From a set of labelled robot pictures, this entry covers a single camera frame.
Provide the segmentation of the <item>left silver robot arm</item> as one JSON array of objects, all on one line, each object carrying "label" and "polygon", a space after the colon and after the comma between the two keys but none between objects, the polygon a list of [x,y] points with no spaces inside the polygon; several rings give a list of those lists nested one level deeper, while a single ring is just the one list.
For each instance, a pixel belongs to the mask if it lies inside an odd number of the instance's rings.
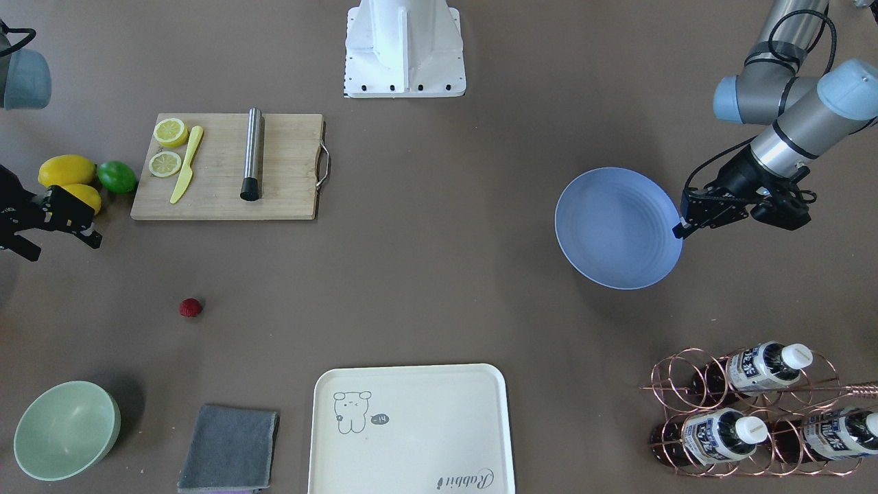
[{"label": "left silver robot arm", "polygon": [[876,68],[863,60],[835,64],[824,74],[799,76],[824,28],[837,31],[826,1],[775,1],[742,71],[722,79],[713,97],[715,116],[761,124],[755,138],[728,150],[731,159],[704,187],[684,185],[680,222],[684,239],[752,217],[793,231],[810,221],[816,194],[800,188],[809,164],[848,135],[876,124]]}]

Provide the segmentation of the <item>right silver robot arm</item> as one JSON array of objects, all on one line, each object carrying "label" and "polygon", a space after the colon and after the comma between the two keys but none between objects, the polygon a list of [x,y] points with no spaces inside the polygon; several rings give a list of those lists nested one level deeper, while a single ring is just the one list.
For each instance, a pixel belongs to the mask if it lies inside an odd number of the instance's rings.
[{"label": "right silver robot arm", "polygon": [[[2,108],[41,109],[52,95],[52,79],[42,54],[27,48],[36,37],[32,28],[13,28],[2,22]],[[20,232],[29,229],[74,235],[91,249],[102,236],[94,231],[94,212],[60,185],[42,194],[26,190],[6,167],[1,172],[1,247],[28,261],[40,259],[41,249]]]}]

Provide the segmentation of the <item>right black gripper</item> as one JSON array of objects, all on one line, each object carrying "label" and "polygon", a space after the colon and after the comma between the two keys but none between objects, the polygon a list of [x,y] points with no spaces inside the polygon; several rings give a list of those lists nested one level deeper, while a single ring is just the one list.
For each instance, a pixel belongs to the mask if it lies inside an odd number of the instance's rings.
[{"label": "right black gripper", "polygon": [[1,172],[1,249],[29,261],[40,259],[41,247],[19,233],[28,229],[62,231],[75,235],[91,249],[98,249],[103,237],[94,231],[93,209],[59,185],[43,195],[25,190],[19,178],[6,167]]}]

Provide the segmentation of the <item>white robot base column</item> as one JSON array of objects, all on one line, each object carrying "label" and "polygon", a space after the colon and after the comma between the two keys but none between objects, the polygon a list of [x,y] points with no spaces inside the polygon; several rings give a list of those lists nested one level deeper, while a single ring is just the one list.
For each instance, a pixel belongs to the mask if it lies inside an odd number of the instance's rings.
[{"label": "white robot base column", "polygon": [[343,95],[465,94],[460,13],[445,1],[361,1],[347,12]]}]

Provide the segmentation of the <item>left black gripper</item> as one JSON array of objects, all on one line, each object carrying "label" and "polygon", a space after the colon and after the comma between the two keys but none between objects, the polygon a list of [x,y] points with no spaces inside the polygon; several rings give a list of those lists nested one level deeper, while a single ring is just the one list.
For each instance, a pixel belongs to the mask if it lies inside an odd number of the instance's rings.
[{"label": "left black gripper", "polygon": [[720,228],[748,217],[787,231],[810,222],[811,191],[798,186],[810,172],[806,165],[794,166],[790,178],[777,177],[743,149],[705,187],[692,187],[697,172],[733,150],[716,154],[690,173],[680,201],[680,222],[672,228],[674,237],[687,239],[697,229]]}]

